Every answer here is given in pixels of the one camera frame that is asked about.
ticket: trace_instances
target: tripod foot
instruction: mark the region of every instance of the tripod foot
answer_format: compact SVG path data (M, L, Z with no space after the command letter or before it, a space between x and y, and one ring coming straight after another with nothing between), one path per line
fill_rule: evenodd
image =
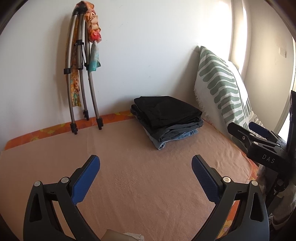
M87 121L89 121L89 111L88 110L84 110L83 111L84 114L84 118L86 118Z
M75 135L77 135L78 128L77 128L76 123L71 123L71 124L70 124L70 127L71 127L72 132L73 132Z
M98 123L99 130L101 130L102 127L104 126L102 117L97 119L96 122Z

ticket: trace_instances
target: blue gripper pad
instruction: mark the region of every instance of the blue gripper pad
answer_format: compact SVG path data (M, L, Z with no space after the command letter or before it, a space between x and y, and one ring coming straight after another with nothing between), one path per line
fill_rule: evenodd
M263 138L268 138L269 137L269 131L265 129L264 127L256 124L255 122L250 122L249 123L249 129L251 131L254 131L255 133L259 134Z
M83 201L99 169L100 159L94 156L73 186L71 199L74 205Z
M210 174L198 156L194 156L192 158L191 166L195 176L202 186L202 189L207 195L208 200L218 204L220 201L219 185L216 183L213 176Z

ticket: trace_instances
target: bed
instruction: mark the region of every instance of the bed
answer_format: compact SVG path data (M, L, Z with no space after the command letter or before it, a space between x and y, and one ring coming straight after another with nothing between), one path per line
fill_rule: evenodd
M99 156L101 169L78 207L99 238L112 229L142 234L146 241L191 240L214 208L192 172L196 154L235 182L256 178L257 166L207 122L198 134L157 150L130 112L103 120L102 130L92 118L77 121L78 135L66 123L7 143L0 155L0 213L20 240L33 183L70 176L91 154ZM65 233L73 237L54 205ZM220 236L231 225L237 205Z

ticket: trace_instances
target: stack of folded clothes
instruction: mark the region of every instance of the stack of folded clothes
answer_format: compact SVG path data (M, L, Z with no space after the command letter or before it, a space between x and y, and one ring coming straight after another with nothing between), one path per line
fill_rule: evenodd
M202 112L170 96L141 96L134 99L131 113L144 127L157 149L165 143L197 133L203 125Z

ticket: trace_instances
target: pillow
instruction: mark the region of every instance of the pillow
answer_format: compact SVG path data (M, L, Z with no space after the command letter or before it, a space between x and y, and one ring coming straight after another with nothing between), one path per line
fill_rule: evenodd
M253 113L247 90L236 66L207 48L200 47L200 62L194 86L195 96L205 119L225 136L229 123L249 130L249 122L262 125Z

